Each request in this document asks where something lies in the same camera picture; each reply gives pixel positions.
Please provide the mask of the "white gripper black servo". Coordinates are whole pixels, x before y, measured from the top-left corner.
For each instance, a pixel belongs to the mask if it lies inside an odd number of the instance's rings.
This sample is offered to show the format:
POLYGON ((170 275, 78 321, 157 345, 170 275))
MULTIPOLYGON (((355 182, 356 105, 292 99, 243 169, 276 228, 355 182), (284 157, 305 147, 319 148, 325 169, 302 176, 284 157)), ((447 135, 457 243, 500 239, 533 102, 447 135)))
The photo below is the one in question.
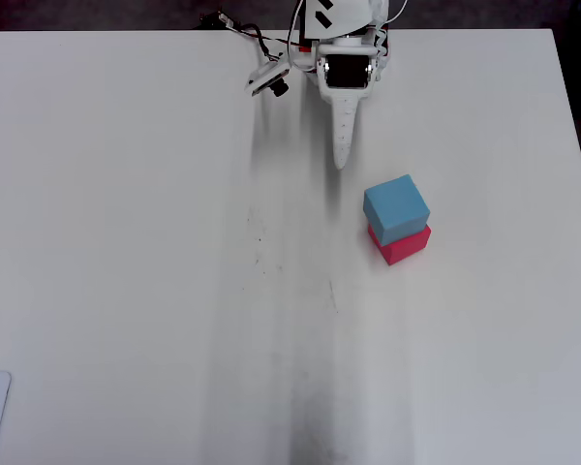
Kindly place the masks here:
POLYGON ((352 152, 359 100, 370 95, 381 68, 379 50, 361 40, 334 40, 318 45, 318 88, 326 101, 332 101, 333 161, 339 171, 352 152))

